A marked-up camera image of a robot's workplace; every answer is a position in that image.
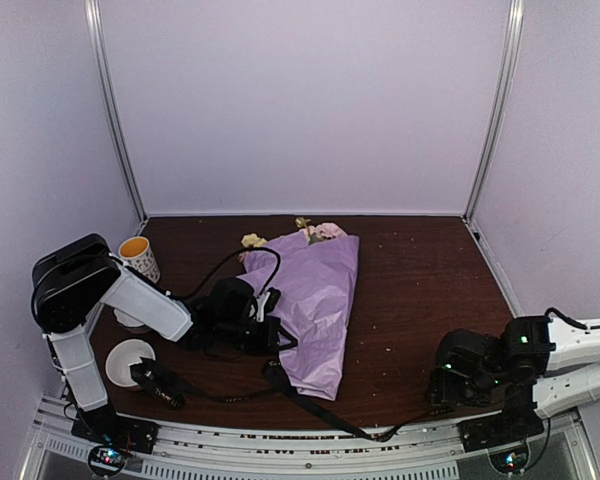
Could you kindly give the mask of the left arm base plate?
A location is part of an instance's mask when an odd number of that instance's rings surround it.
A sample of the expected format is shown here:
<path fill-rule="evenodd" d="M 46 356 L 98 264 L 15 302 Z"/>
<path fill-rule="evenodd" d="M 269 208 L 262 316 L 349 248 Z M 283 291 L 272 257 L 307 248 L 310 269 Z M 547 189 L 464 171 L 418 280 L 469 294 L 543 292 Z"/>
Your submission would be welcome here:
<path fill-rule="evenodd" d="M 151 421 L 116 416 L 114 418 L 77 418 L 71 434 L 98 444 L 112 445 L 132 453 L 153 452 L 159 426 Z"/>

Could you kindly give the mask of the pink rose flower stem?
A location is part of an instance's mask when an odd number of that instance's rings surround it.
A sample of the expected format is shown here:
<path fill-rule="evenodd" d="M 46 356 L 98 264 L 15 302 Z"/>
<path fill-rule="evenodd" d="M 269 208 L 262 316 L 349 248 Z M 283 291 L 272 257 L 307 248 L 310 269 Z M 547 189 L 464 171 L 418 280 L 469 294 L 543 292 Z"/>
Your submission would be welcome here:
<path fill-rule="evenodd" d="M 309 245 L 347 236 L 339 225 L 332 222 L 313 225 L 310 218 L 296 217 L 295 225 L 304 234 Z"/>

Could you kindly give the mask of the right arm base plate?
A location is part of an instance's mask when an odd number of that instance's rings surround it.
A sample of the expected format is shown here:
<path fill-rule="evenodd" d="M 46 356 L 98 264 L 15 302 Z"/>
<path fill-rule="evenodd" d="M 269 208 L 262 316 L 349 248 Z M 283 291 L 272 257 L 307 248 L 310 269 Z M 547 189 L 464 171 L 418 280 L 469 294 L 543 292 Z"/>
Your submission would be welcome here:
<path fill-rule="evenodd" d="M 500 413 L 462 421 L 457 428 L 464 451 L 473 452 L 539 435 L 544 432 L 544 423 L 535 414 L 522 416 Z"/>

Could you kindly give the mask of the purple pink wrapping paper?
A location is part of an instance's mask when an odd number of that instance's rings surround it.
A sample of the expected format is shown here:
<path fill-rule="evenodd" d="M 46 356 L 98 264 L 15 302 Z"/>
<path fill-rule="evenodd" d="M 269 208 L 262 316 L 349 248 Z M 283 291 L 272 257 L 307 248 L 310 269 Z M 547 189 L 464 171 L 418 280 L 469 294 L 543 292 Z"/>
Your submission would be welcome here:
<path fill-rule="evenodd" d="M 296 232 L 245 254 L 241 278 L 256 291 L 281 292 L 273 315 L 298 340 L 279 354 L 290 383 L 307 396 L 334 401 L 343 377 L 360 239 L 345 235 L 309 243 Z"/>

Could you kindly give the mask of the black printed ribbon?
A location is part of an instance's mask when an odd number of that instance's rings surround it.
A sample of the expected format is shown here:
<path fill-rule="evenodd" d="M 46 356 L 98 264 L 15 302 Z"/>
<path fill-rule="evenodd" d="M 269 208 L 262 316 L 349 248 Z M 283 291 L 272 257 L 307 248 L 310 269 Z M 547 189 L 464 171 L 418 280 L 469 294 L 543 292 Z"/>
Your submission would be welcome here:
<path fill-rule="evenodd" d="M 271 395 L 281 394 L 306 413 L 317 418 L 324 424 L 340 430 L 354 438 L 372 442 L 385 443 L 391 440 L 403 427 L 421 420 L 438 419 L 449 415 L 454 409 L 449 406 L 434 407 L 405 422 L 399 423 L 388 430 L 376 434 L 370 434 L 345 419 L 339 417 L 332 411 L 323 408 L 310 397 L 301 395 L 291 385 L 290 380 L 278 360 L 268 360 L 262 369 L 262 375 L 269 387 L 264 390 L 234 395 L 214 395 L 185 381 L 174 371 L 158 364 L 155 360 L 142 357 L 138 362 L 130 364 L 129 373 L 131 379 L 149 396 L 160 401 L 171 410 L 180 410 L 185 404 L 185 396 L 203 398 L 220 404 L 235 404 L 264 398 Z"/>

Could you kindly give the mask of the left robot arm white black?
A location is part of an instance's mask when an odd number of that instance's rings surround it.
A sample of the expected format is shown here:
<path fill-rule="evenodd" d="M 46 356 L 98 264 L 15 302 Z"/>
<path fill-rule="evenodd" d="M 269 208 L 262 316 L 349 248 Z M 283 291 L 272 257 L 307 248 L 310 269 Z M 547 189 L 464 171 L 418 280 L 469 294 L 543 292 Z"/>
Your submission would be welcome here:
<path fill-rule="evenodd" d="M 220 279 L 211 292 L 185 296 L 159 287 L 89 234 L 38 260 L 32 269 L 31 313 L 50 346 L 86 429 L 103 444 L 117 442 L 124 424 L 114 415 L 85 329 L 97 305 L 157 332 L 186 350 L 215 342 L 251 355 L 293 349 L 297 339 L 273 311 L 281 293 L 269 282 L 253 287 L 238 277 Z"/>

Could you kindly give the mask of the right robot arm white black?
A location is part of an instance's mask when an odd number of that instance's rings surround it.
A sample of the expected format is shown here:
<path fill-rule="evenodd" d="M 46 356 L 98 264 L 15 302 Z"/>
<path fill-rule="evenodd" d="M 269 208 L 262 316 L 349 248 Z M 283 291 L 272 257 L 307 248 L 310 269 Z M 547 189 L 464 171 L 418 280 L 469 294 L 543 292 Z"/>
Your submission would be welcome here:
<path fill-rule="evenodd" d="M 427 399 L 435 407 L 499 405 L 493 433 L 513 441 L 531 422 L 600 399 L 600 318 L 550 307 L 512 319 L 500 336 L 452 330 L 435 352 Z"/>

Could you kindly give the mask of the cream rose flower stem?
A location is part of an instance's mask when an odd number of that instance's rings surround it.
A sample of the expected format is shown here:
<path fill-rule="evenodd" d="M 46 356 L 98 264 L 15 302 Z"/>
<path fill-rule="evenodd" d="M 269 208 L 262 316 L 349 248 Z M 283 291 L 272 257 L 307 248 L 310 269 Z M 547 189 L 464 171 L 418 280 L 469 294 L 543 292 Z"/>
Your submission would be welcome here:
<path fill-rule="evenodd" d="M 266 245 L 266 243 L 267 239 L 258 236 L 256 233 L 244 235 L 241 239 L 241 245 L 245 249 L 245 251 L 239 255 L 239 261 L 243 263 L 250 250 L 257 247 L 263 247 Z"/>

